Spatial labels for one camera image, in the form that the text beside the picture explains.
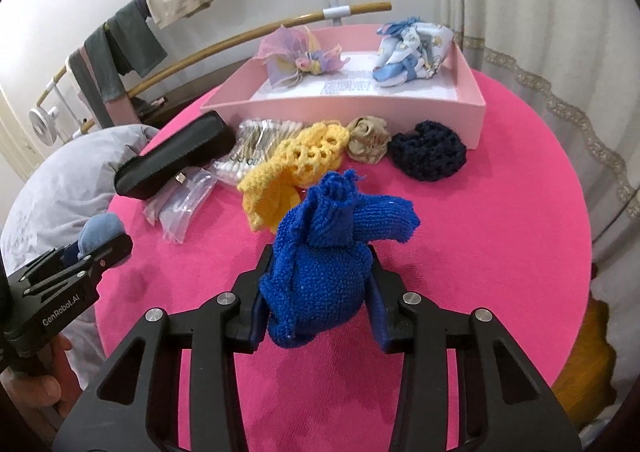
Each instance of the drying rack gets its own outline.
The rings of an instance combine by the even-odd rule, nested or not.
[[[274,32],[275,30],[277,30],[281,25],[289,28],[292,26],[301,26],[309,23],[318,22],[318,21],[332,20],[334,23],[334,26],[339,26],[342,24],[342,19],[345,17],[360,15],[360,14],[368,14],[371,12],[387,12],[391,10],[390,2],[372,2],[372,3],[365,3],[365,4],[354,5],[354,6],[341,6],[339,4],[339,0],[329,0],[328,5],[329,5],[328,8],[318,10],[316,12],[304,14],[295,18],[288,18],[288,19],[284,19],[274,23],[269,23],[267,25],[254,28],[252,30],[249,30],[242,34],[238,34],[236,36],[217,42],[215,44],[211,44],[210,46],[207,46],[206,48],[203,48],[202,50],[188,57],[185,57],[182,60],[179,60],[178,62],[175,62],[171,66],[165,68],[164,70],[159,71],[158,73],[152,75],[151,77],[144,79],[142,82],[140,82],[136,86],[133,86],[129,91],[127,91],[127,95],[130,98],[138,96],[140,95],[140,93],[149,89],[151,86],[154,86],[155,84],[158,84],[162,80],[178,73],[178,71],[184,70],[185,68],[188,68],[193,64],[196,64],[197,62],[204,60],[205,58],[211,57],[212,55],[218,54],[219,52],[223,52],[224,50],[228,50],[229,48],[238,46],[239,44],[243,44],[245,42],[253,41],[254,39],[258,39],[263,36],[266,36],[271,32]],[[196,12],[199,12],[204,8],[205,7],[201,7],[200,9],[196,10]],[[42,103],[44,102],[46,97],[51,93],[51,91],[53,91],[57,96],[57,98],[62,102],[66,111],[68,111],[68,113],[71,116],[73,116],[73,118],[75,118],[80,124],[81,122],[79,121],[77,116],[73,113],[73,110],[69,107],[68,103],[65,101],[64,97],[62,96],[62,93],[58,90],[58,82],[60,81],[60,79],[62,79],[65,73],[66,73],[66,66],[63,66],[53,76],[53,78],[47,84],[47,87],[45,88],[44,92],[40,95],[40,97],[36,101],[36,108],[42,107]],[[89,119],[87,121],[82,122],[80,127],[80,133],[83,135],[86,134],[89,131],[89,129],[94,127],[94,125],[95,125],[95,121],[93,119]]]

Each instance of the white curtain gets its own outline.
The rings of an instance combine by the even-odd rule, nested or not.
[[[634,0],[442,0],[470,65],[554,131],[589,208],[616,406],[640,373],[640,10]]]

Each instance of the pink tray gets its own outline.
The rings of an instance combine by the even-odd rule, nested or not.
[[[345,52],[376,52],[379,25],[348,25],[320,28],[314,33],[322,46],[340,44]],[[267,80],[265,66],[250,59],[220,87],[201,108],[217,110],[228,124],[242,119],[287,119],[313,123],[337,119],[347,125],[354,118],[373,115],[388,122],[393,135],[410,131],[423,120],[433,120],[453,129],[468,149],[476,149],[482,131],[486,103],[471,69],[457,45],[444,62],[452,72],[457,100],[432,100],[399,96],[314,96],[251,100]]]

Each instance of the gray cushion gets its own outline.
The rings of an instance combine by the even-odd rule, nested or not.
[[[140,154],[157,132],[140,124],[110,127],[49,156],[18,194],[4,224],[0,249],[7,273],[76,241],[87,220],[108,209],[116,171]],[[69,362],[85,388],[104,359],[93,308],[63,333],[74,345]]]

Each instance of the metal screw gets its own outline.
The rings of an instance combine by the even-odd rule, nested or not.
[[[481,322],[491,322],[494,318],[494,314],[488,309],[481,307],[480,309],[476,309],[476,318]]]
[[[156,322],[162,318],[162,310],[159,307],[153,307],[145,313],[145,318],[149,322]]]
[[[216,301],[218,301],[218,304],[225,306],[227,304],[233,304],[236,301],[236,296],[230,291],[225,291],[216,297]]]
[[[415,291],[407,291],[404,295],[402,295],[402,301],[405,304],[420,304],[420,301],[422,300],[422,297],[420,296],[419,293],[416,293]]]

